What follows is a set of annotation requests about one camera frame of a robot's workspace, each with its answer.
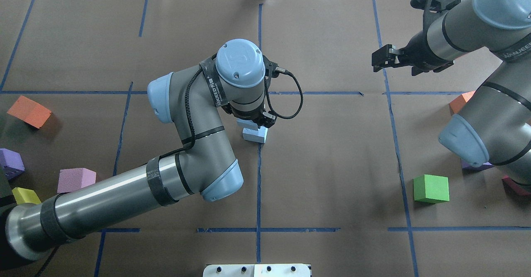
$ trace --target foam block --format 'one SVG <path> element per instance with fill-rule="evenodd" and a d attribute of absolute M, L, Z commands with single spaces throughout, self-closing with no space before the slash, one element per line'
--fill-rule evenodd
<path fill-rule="evenodd" d="M 25 170 L 20 154 L 7 148 L 0 148 L 0 165 L 8 180 L 21 175 Z"/>
<path fill-rule="evenodd" d="M 473 95 L 474 92 L 465 92 L 464 94 L 461 94 L 459 97 L 455 98 L 455 100 L 450 102 L 450 108 L 454 113 L 458 113 Z"/>
<path fill-rule="evenodd" d="M 465 160 L 461 160 L 461 168 L 463 168 L 463 170 L 483 171 L 493 167 L 494 165 L 489 162 L 483 163 L 480 167 L 472 167 L 472 165 L 468 164 Z"/>
<path fill-rule="evenodd" d="M 17 201 L 17 204 L 23 204 L 23 203 L 40 204 L 40 199 L 34 190 L 15 187 L 13 189 L 13 196 L 15 196 L 15 200 Z"/>
<path fill-rule="evenodd" d="M 57 193 L 73 192 L 96 182 L 96 173 L 86 168 L 61 169 Z"/>
<path fill-rule="evenodd" d="M 7 114 L 19 118 L 27 124 L 39 129 L 50 117 L 51 111 L 25 96 L 20 96 L 7 111 Z"/>
<path fill-rule="evenodd" d="M 266 143 L 267 130 L 268 128 L 265 126 L 261 126 L 258 131 L 243 128 L 243 139 L 258 143 Z"/>
<path fill-rule="evenodd" d="M 238 118 L 236 120 L 236 123 L 238 126 L 241 126 L 241 128 L 247 128 L 250 130 L 258 131 L 258 124 L 256 122 L 253 122 L 252 120 L 242 120 Z"/>
<path fill-rule="evenodd" d="M 527 192 L 524 188 L 516 184 L 508 175 L 501 179 L 507 186 L 509 186 L 518 196 L 529 196 L 531 192 Z"/>
<path fill-rule="evenodd" d="M 448 177 L 421 175 L 413 179 L 413 196 L 417 202 L 441 203 L 450 201 Z"/>

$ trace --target green cube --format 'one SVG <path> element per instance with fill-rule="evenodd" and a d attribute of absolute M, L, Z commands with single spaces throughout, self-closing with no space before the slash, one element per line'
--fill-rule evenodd
<path fill-rule="evenodd" d="M 415 177 L 413 179 L 413 196 L 417 202 L 449 202 L 448 177 L 439 177 L 438 175 Z"/>

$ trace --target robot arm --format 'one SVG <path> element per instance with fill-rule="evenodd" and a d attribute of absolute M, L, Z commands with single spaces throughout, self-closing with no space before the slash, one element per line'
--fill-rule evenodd
<path fill-rule="evenodd" d="M 206 201 L 233 194 L 243 184 L 217 107 L 235 116 L 272 126 L 264 111 L 266 66 L 250 41 L 228 41 L 216 57 L 199 66 L 151 82 L 148 97 L 162 122 L 174 122 L 183 149 L 76 192 L 42 204 L 0 209 L 0 269 L 43 258 L 49 249 L 194 193 Z M 281 68 L 269 68 L 269 77 Z"/>
<path fill-rule="evenodd" d="M 455 114 L 439 141 L 472 166 L 499 166 L 531 188 L 531 0 L 412 0 L 424 8 L 423 31 L 396 50 L 373 53 L 374 71 L 413 66 L 439 72 L 487 47 L 503 62 Z"/>

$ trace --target purple foam block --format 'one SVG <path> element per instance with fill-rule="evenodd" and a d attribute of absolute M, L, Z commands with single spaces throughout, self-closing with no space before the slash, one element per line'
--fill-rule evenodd
<path fill-rule="evenodd" d="M 86 168 L 61 169 L 57 193 L 73 192 L 96 182 L 96 173 Z"/>
<path fill-rule="evenodd" d="M 472 165 L 468 164 L 466 161 L 461 160 L 461 168 L 463 168 L 464 170 L 483 171 L 485 169 L 489 169 L 493 167 L 494 165 L 492 165 L 489 162 L 483 163 L 483 165 L 481 165 L 480 167 L 472 167 Z"/>
<path fill-rule="evenodd" d="M 0 165 L 8 180 L 21 175 L 25 170 L 20 154 L 7 148 L 0 148 Z"/>

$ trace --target blue tape line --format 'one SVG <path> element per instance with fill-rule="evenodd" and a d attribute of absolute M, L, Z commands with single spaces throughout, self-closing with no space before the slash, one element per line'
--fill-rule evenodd
<path fill-rule="evenodd" d="M 127 101 L 125 102 L 124 119 L 122 120 L 122 129 L 120 130 L 120 138 L 118 140 L 118 149 L 116 150 L 116 159 L 114 160 L 114 169 L 112 170 L 112 176 L 116 175 L 118 168 L 118 159 L 120 158 L 120 152 L 122 150 L 122 140 L 124 137 L 125 119 L 127 118 L 127 110 L 129 109 L 129 102 L 131 101 L 131 90 L 133 89 L 133 83 L 129 85 L 129 91 L 127 93 Z"/>
<path fill-rule="evenodd" d="M 362 92 L 302 92 L 304 95 L 360 95 Z M 269 92 L 270 95 L 298 95 L 299 92 Z"/>
<path fill-rule="evenodd" d="M 103 228 L 100 232 L 140 232 L 140 228 Z"/>
<path fill-rule="evenodd" d="M 94 269 L 94 277 L 99 275 L 99 267 L 101 264 L 101 255 L 103 254 L 103 245 L 105 243 L 105 231 L 101 232 L 100 247 L 98 249 L 98 258 L 96 259 L 96 267 Z"/>
<path fill-rule="evenodd" d="M 147 10 L 148 10 L 148 0 L 144 0 L 144 12 L 142 12 L 142 22 L 140 22 L 140 31 L 138 31 L 139 37 L 142 37 L 142 32 L 144 31 L 144 20 L 146 20 Z"/>
<path fill-rule="evenodd" d="M 258 48 L 262 50 L 262 6 L 263 3 L 258 5 Z"/>
<path fill-rule="evenodd" d="M 341 228 L 338 227 L 265 227 L 260 228 L 260 232 L 336 232 Z M 254 227 L 235 227 L 235 228 L 198 228 L 197 233 L 210 232 L 256 232 Z"/>
<path fill-rule="evenodd" d="M 9 75 L 9 70 L 11 69 L 11 63 L 13 62 L 13 58 L 15 58 L 15 53 L 17 52 L 17 48 L 19 48 L 20 39 L 22 38 L 22 33 L 24 32 L 26 23 L 28 23 L 28 18 L 30 17 L 30 13 L 32 12 L 34 2 L 35 0 L 32 0 L 30 2 L 30 6 L 28 7 L 28 11 L 26 12 L 26 18 L 24 18 L 24 22 L 22 23 L 22 27 L 20 28 L 20 31 L 19 31 L 19 37 L 17 37 L 17 41 L 15 41 L 15 47 L 13 47 L 13 51 L 11 52 L 11 57 L 9 57 L 9 61 L 7 62 L 7 67 L 5 69 L 4 78 L 2 79 L 2 83 L 0 83 L 0 92 L 4 88 L 7 75 Z"/>
<path fill-rule="evenodd" d="M 112 90 L 3 90 L 2 94 L 17 94 L 17 95 L 146 95 L 147 91 L 127 92 L 127 91 L 112 91 Z"/>
<path fill-rule="evenodd" d="M 531 226 L 440 226 L 440 227 L 390 227 L 387 231 L 404 232 L 408 230 L 419 231 L 531 231 Z"/>
<path fill-rule="evenodd" d="M 262 143 L 258 144 L 258 182 L 256 183 L 256 263 L 262 262 L 261 228 L 262 228 Z"/>
<path fill-rule="evenodd" d="M 391 95 L 461 95 L 465 92 L 389 92 Z"/>
<path fill-rule="evenodd" d="M 236 228 L 198 228 L 197 233 L 209 232 L 256 232 L 254 227 L 236 227 Z"/>
<path fill-rule="evenodd" d="M 374 22 L 376 24 L 376 33 L 378 36 L 378 44 L 380 45 L 380 48 L 382 46 L 382 37 L 380 33 L 380 23 L 378 20 L 378 11 L 376 7 L 376 0 L 372 0 L 372 7 L 374 10 Z M 391 94 L 389 89 L 389 80 L 387 79 L 387 71 L 383 69 L 383 77 L 385 82 L 385 93 L 387 96 L 387 107 L 389 109 L 389 116 L 391 118 L 391 129 L 393 131 L 393 141 L 395 143 L 395 153 L 397 156 L 398 161 L 398 167 L 400 169 L 400 185 L 402 187 L 402 201 L 404 203 L 404 210 L 406 212 L 406 224 L 408 228 L 408 237 L 409 237 L 409 249 L 411 252 L 411 259 L 413 262 L 413 272 L 415 277 L 419 277 L 419 268 L 417 266 L 417 255 L 415 253 L 415 243 L 413 241 L 413 232 L 411 230 L 411 219 L 409 216 L 409 206 L 407 203 L 407 194 L 406 194 L 406 183 L 404 182 L 404 171 L 402 170 L 402 160 L 400 158 L 400 148 L 398 147 L 398 137 L 397 137 L 397 130 L 396 130 L 396 124 L 395 124 L 395 115 L 393 114 L 392 109 L 392 102 L 391 102 Z"/>

